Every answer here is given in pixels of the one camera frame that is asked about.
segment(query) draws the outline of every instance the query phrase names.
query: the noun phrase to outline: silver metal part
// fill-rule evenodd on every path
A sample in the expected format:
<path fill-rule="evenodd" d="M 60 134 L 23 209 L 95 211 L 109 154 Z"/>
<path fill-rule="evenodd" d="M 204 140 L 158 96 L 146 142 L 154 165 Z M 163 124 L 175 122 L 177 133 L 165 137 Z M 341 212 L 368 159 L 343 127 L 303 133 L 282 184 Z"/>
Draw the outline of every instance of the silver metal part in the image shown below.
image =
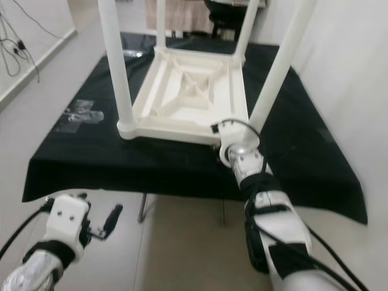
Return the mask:
<path fill-rule="evenodd" d="M 245 178 L 261 172 L 264 158 L 252 144 L 235 144 L 229 148 L 228 154 L 239 186 Z"/>
<path fill-rule="evenodd" d="M 20 268 L 16 269 L 4 282 L 2 291 L 51 291 L 54 275 L 63 275 L 62 262 L 44 250 L 37 250 Z"/>

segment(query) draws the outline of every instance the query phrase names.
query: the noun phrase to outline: table leg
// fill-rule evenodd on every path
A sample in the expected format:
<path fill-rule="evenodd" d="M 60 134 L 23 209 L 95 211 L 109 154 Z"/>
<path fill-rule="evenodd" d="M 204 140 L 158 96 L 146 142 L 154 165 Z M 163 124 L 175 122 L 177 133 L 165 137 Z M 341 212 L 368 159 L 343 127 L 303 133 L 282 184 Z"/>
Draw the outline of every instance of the table leg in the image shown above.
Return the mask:
<path fill-rule="evenodd" d="M 221 226 L 226 226 L 225 199 L 221 200 Z"/>
<path fill-rule="evenodd" d="M 146 207 L 146 200 L 147 200 L 147 192 L 144 192 L 141 200 L 140 209 L 139 209 L 138 223 L 142 223 L 144 221 L 144 208 Z"/>
<path fill-rule="evenodd" d="M 212 39 L 217 38 L 217 33 L 218 33 L 218 26 L 215 24 L 212 32 Z"/>

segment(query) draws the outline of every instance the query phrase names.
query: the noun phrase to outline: cable on wall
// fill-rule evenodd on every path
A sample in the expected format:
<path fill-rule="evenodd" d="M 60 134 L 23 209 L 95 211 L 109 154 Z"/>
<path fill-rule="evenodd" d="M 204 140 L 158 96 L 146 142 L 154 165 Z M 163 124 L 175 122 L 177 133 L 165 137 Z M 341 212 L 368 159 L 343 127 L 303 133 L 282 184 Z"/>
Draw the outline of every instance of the cable on wall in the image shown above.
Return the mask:
<path fill-rule="evenodd" d="M 21 58 L 25 61 L 28 62 L 28 59 L 31 59 L 31 62 L 36 70 L 36 74 L 38 76 L 38 83 L 40 82 L 40 72 L 39 72 L 39 68 L 38 66 L 35 64 L 35 61 L 34 59 L 32 58 L 32 55 L 30 53 L 30 51 L 28 50 L 28 48 L 24 45 L 24 42 L 22 41 L 22 39 L 19 37 L 19 35 L 15 32 L 14 28 L 12 27 L 12 25 L 9 23 L 9 21 L 7 20 L 6 17 L 4 17 L 4 14 L 0 12 L 0 25 L 2 26 L 2 30 L 4 32 L 4 36 L 5 38 L 0 38 L 0 51 L 1 51 L 1 56 L 4 60 L 4 63 L 5 63 L 5 68 L 7 70 L 7 73 L 9 76 L 11 77 L 14 77 L 14 76 L 18 76 L 21 72 L 21 65 L 20 65 L 20 62 L 18 60 L 18 58 Z M 16 43 L 15 41 L 11 40 L 10 38 L 8 38 L 8 31 L 7 31 L 7 26 L 10 28 L 10 30 L 13 32 L 13 34 L 16 36 L 17 40 L 18 40 L 18 43 Z M 6 46 L 4 45 L 5 42 L 7 41 L 10 41 L 12 42 L 16 48 L 20 48 L 20 45 L 19 43 L 23 44 L 24 48 L 23 49 L 19 49 L 17 51 L 14 51 L 13 52 L 10 52 Z M 18 69 L 16 71 L 16 73 L 12 73 L 10 72 L 10 69 L 9 69 L 9 65 L 8 65 L 8 62 L 7 62 L 7 58 L 5 57 L 5 52 L 7 54 L 9 54 L 13 59 L 14 61 L 17 63 L 18 65 Z"/>
<path fill-rule="evenodd" d="M 52 33 L 50 30 L 47 30 L 46 28 L 44 28 L 42 26 L 42 24 L 40 24 L 35 18 L 33 18 L 31 15 L 29 15 L 27 13 L 27 11 L 22 7 L 22 5 L 19 4 L 18 1 L 16 1 L 16 0 L 12 0 L 12 1 L 20 8 L 20 10 L 22 10 L 22 12 L 26 15 L 26 17 L 30 18 L 33 22 L 35 22 L 43 31 L 45 31 L 46 33 L 48 33 L 49 35 L 51 35 L 54 38 L 65 39 L 65 38 L 62 38 L 62 37 Z"/>

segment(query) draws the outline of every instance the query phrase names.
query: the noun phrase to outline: black strap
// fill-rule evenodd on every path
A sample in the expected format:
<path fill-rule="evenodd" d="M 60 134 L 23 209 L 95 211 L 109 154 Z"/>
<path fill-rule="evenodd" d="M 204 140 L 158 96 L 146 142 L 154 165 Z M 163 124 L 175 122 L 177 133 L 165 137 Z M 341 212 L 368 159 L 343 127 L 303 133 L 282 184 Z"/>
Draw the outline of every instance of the black strap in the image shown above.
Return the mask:
<path fill-rule="evenodd" d="M 258 173 L 246 177 L 240 184 L 244 201 L 247 201 L 252 194 L 263 191 L 281 190 L 279 181 L 268 173 Z"/>
<path fill-rule="evenodd" d="M 57 256 L 63 265 L 65 270 L 72 261 L 75 259 L 74 251 L 66 244 L 60 241 L 40 241 L 36 243 L 23 258 L 23 263 L 27 262 L 37 250 L 45 250 Z"/>
<path fill-rule="evenodd" d="M 294 243 L 288 245 L 308 255 L 305 244 Z M 301 259 L 300 256 L 291 252 L 282 245 L 275 244 L 274 246 L 270 246 L 269 252 L 271 254 L 273 265 L 282 279 L 299 271 L 315 269 L 313 263 Z"/>

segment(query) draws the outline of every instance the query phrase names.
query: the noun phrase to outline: black chair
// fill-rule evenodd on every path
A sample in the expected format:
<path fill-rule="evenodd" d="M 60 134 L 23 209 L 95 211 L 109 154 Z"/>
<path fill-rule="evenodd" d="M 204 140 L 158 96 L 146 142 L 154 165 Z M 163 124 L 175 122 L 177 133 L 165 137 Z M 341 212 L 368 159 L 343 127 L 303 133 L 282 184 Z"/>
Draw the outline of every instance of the black chair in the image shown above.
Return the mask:
<path fill-rule="evenodd" d="M 235 31 L 235 41 L 237 41 L 241 33 L 247 7 L 245 5 L 219 3 L 214 0 L 204 1 L 210 10 L 209 19 L 214 23 L 212 38 L 217 38 L 219 29 L 230 29 Z"/>

